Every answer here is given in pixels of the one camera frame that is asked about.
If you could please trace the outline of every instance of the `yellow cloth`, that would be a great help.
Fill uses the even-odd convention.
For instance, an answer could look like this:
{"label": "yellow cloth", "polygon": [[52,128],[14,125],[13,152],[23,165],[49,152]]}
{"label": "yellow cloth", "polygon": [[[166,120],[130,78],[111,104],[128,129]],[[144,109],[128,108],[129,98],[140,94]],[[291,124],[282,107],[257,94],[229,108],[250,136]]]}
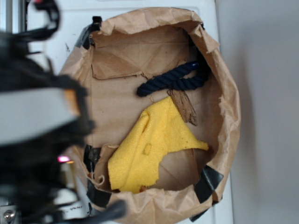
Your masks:
{"label": "yellow cloth", "polygon": [[208,145],[192,134],[171,97],[154,103],[110,158],[111,188],[139,193],[159,179],[159,163],[167,153],[189,148],[208,150]]}

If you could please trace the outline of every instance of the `dark blue rope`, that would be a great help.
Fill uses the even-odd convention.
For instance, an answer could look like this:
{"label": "dark blue rope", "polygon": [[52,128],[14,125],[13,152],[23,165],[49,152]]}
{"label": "dark blue rope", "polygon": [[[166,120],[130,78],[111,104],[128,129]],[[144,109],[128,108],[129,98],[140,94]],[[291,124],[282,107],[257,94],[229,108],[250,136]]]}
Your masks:
{"label": "dark blue rope", "polygon": [[140,85],[137,89],[137,95],[145,97],[155,91],[163,89],[195,90],[198,87],[202,87],[207,80],[210,69],[207,70],[206,68],[201,68],[196,76],[192,78],[182,78],[189,74],[192,70],[198,69],[198,67],[198,62],[189,62],[180,65],[177,68],[150,79],[146,83]]}

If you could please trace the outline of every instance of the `black tape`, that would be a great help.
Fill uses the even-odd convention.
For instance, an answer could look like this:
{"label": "black tape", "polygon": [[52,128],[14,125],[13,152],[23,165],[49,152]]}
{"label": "black tape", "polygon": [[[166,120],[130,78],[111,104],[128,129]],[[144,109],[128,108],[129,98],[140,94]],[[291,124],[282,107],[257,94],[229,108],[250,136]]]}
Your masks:
{"label": "black tape", "polygon": [[95,164],[100,159],[101,148],[93,148],[90,145],[85,146],[83,162],[86,165],[88,172],[93,172]]}
{"label": "black tape", "polygon": [[[212,206],[216,205],[217,203],[218,203],[218,202],[213,201]],[[200,218],[202,215],[204,215],[207,211],[208,211],[208,209],[205,210],[205,211],[203,211],[202,213],[199,213],[199,214],[197,214],[197,215],[194,215],[194,216],[190,217],[190,218],[189,218],[190,221],[194,223],[197,219],[199,219],[199,218]]]}
{"label": "black tape", "polygon": [[87,196],[95,205],[101,208],[106,208],[111,195],[112,193],[96,189],[93,183],[90,180],[87,180]]}
{"label": "black tape", "polygon": [[89,39],[89,35],[91,32],[93,31],[99,31],[100,27],[102,24],[102,18],[100,16],[94,16],[93,17],[93,23],[88,25],[87,27],[85,27],[79,38],[76,41],[75,46],[80,48],[81,46],[83,46],[85,49],[89,49],[90,47],[90,39]]}
{"label": "black tape", "polygon": [[[209,166],[205,166],[200,174],[199,182],[194,186],[194,191],[200,203],[205,202],[216,190],[219,183],[223,179],[223,175],[218,173],[216,170]],[[199,219],[206,211],[192,216],[190,220],[195,222]]]}

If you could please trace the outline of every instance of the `led light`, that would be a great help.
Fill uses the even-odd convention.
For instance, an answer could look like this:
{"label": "led light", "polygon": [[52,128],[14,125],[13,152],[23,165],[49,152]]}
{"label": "led light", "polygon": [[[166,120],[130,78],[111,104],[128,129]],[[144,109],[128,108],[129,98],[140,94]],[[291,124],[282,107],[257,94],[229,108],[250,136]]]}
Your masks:
{"label": "led light", "polygon": [[58,160],[58,162],[61,162],[61,163],[71,161],[69,157],[64,156],[64,155],[57,157],[57,160]]}

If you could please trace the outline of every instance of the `metal frame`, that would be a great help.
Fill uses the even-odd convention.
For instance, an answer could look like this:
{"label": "metal frame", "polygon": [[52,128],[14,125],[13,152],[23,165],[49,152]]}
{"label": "metal frame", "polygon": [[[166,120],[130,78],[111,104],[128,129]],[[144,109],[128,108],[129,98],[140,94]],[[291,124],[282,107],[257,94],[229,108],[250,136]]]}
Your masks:
{"label": "metal frame", "polygon": [[0,0],[0,30],[19,33],[25,31],[26,0]]}

